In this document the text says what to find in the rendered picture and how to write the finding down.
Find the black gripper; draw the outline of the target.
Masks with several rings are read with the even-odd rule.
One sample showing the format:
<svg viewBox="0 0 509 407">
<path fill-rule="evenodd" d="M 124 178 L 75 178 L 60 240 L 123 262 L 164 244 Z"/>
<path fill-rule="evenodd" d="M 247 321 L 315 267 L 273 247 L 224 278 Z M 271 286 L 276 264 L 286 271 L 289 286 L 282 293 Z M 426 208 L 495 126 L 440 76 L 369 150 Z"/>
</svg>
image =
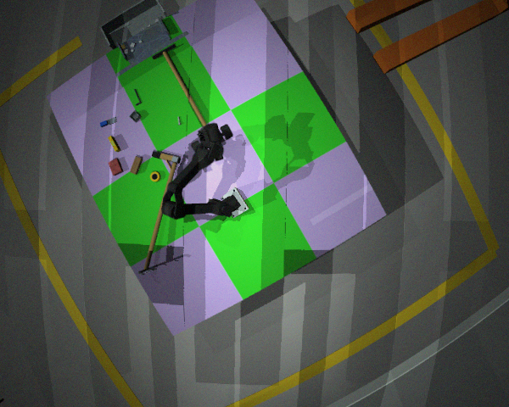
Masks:
<svg viewBox="0 0 509 407">
<path fill-rule="evenodd" d="M 230 129 L 230 127 L 229 127 L 229 125 L 228 125 L 228 124 L 223 125 L 220 129 L 221 129 L 221 132 L 222 132 L 222 133 L 220 132 L 221 139 L 220 139 L 219 141 L 223 140 L 223 139 L 224 139 L 224 136 L 225 136 L 225 138 L 226 138 L 226 139 L 228 139 L 228 138 L 232 137 L 232 131 L 231 131 L 231 129 Z M 199 141 L 200 141 L 200 142 L 201 142 L 201 141 L 202 141 L 202 142 L 204 142 L 204 140 L 203 140 L 203 139 L 201 139 L 201 140 L 199 139 Z M 196 150 L 197 150 L 197 149 L 198 149 L 198 147 L 199 147 L 199 141 L 193 142 L 193 143 L 192 143 L 192 145 L 191 145 L 191 146 L 192 146 L 192 148 L 194 149 L 194 152 L 196 152 Z"/>
</svg>

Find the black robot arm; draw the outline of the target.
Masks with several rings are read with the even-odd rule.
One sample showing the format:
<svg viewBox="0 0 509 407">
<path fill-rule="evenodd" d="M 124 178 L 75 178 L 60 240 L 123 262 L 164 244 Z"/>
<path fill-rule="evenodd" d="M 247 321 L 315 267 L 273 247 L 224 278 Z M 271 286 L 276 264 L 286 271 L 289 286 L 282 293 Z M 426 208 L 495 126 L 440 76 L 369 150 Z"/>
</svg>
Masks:
<svg viewBox="0 0 509 407">
<path fill-rule="evenodd" d="M 167 187 L 167 192 L 163 197 L 161 211 L 163 215 L 179 220 L 185 215 L 214 214 L 231 217 L 232 212 L 241 206 L 237 199 L 232 195 L 224 198 L 209 199 L 208 203 L 184 203 L 182 198 L 182 189 L 192 180 L 192 178 L 202 169 L 223 159 L 223 145 L 217 123 L 203 126 L 198 134 L 201 141 L 198 149 L 192 156 L 191 162 L 187 167 L 172 181 Z M 206 149 L 207 147 L 209 149 Z M 171 201 L 172 195 L 175 195 L 175 202 Z"/>
</svg>

